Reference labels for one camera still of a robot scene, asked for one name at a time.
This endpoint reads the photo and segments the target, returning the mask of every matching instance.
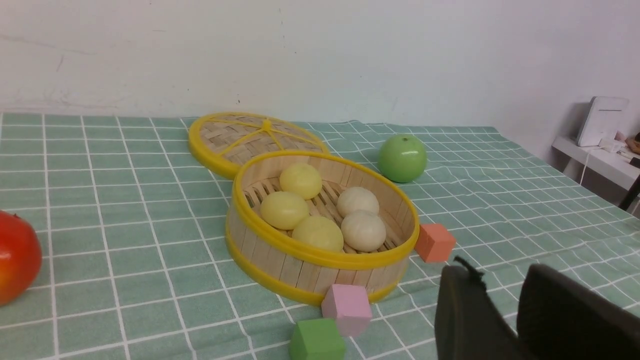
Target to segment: green apple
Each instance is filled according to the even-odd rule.
[[[380,148],[378,169],[387,179],[408,183],[418,178],[427,167],[427,150],[413,135],[391,136]]]

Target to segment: white wall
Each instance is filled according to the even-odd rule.
[[[638,0],[3,0],[0,110],[493,125],[640,111]]]

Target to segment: green checkered tablecloth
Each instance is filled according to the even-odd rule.
[[[293,324],[314,307],[256,285],[223,239],[231,182],[189,154],[194,119],[0,117],[0,208],[28,219],[40,276],[0,308],[0,358],[287,359]],[[546,263],[640,314],[640,222],[488,127],[300,124],[334,154],[375,168],[376,148],[413,133],[429,167],[401,188],[422,222],[487,274],[515,327],[531,263]],[[372,306],[348,359],[436,359],[441,264],[411,257]]]

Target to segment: power cord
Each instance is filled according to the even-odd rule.
[[[602,146],[592,147],[591,149],[587,150],[587,158],[584,160],[584,166],[582,167],[582,175],[580,175],[580,182],[578,183],[580,184],[580,186],[582,186],[582,180],[584,179],[584,172],[587,170],[587,164],[589,163],[589,156],[591,156],[591,152],[595,150],[600,150],[600,149],[604,149],[604,147]]]

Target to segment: toy block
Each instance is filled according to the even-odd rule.
[[[341,360],[347,346],[333,319],[298,321],[289,344],[291,360]]]
[[[358,336],[371,321],[371,305],[364,286],[333,284],[322,301],[322,315],[335,319],[341,336]]]
[[[441,263],[449,259],[456,239],[442,224],[421,224],[415,251],[425,263]]]

